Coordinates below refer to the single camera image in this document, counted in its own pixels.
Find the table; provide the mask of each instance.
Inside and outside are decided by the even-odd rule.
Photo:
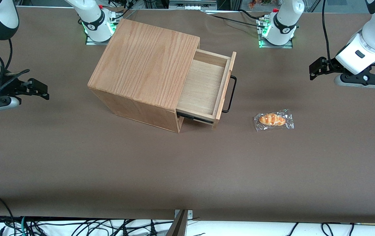
[[[199,11],[131,15],[237,52],[231,111],[216,130],[186,121],[177,134],[117,117],[89,91],[105,47],[84,45],[73,9],[18,12],[10,69],[31,69],[21,79],[46,83],[51,100],[0,112],[0,197],[14,215],[170,219],[185,208],[203,220],[375,222],[375,89],[309,80],[326,55],[320,14],[302,15],[293,49],[261,49],[255,28]],[[332,54],[369,18],[326,14]],[[257,113],[286,108],[295,129],[254,130]]]

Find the drawer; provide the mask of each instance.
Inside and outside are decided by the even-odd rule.
[[[223,110],[236,52],[231,57],[196,49],[177,104],[177,115],[215,128]]]

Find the black metal handle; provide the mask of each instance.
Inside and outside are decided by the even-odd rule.
[[[227,112],[230,111],[231,103],[232,103],[232,101],[233,101],[233,97],[234,97],[235,85],[237,84],[237,77],[231,75],[231,76],[230,76],[230,79],[233,79],[233,80],[234,80],[233,92],[231,93],[231,98],[230,98],[230,103],[228,104],[228,109],[223,109],[223,110],[222,110],[223,113],[227,113]]]

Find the bread roll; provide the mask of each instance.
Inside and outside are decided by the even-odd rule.
[[[259,118],[260,123],[268,126],[283,126],[286,120],[276,114],[270,113]]]

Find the wooden cabinet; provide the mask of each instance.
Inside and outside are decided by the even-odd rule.
[[[116,115],[180,132],[183,117],[216,127],[234,65],[199,37],[122,19],[88,87]]]

